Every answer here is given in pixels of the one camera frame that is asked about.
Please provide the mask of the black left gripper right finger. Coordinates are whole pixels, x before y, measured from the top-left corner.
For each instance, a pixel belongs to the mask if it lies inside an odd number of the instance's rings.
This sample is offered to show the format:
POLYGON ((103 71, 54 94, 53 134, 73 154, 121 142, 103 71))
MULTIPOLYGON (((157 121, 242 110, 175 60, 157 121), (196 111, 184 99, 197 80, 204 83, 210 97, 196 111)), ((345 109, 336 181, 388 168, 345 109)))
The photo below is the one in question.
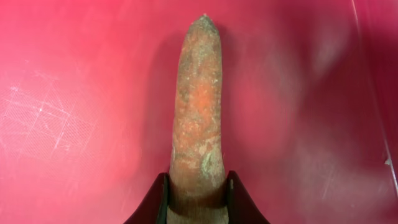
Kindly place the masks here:
POLYGON ((229 224, 270 224, 256 207, 235 171, 227 176, 226 201, 229 224))

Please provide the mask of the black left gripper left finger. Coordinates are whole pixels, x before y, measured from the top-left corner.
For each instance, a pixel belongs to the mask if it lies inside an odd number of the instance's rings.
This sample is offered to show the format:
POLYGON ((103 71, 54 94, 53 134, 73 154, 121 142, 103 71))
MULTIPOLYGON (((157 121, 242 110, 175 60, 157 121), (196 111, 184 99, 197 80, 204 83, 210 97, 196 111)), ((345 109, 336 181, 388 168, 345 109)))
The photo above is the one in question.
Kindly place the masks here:
POLYGON ((124 224, 166 224, 169 202, 169 175, 160 173, 142 202, 124 224))

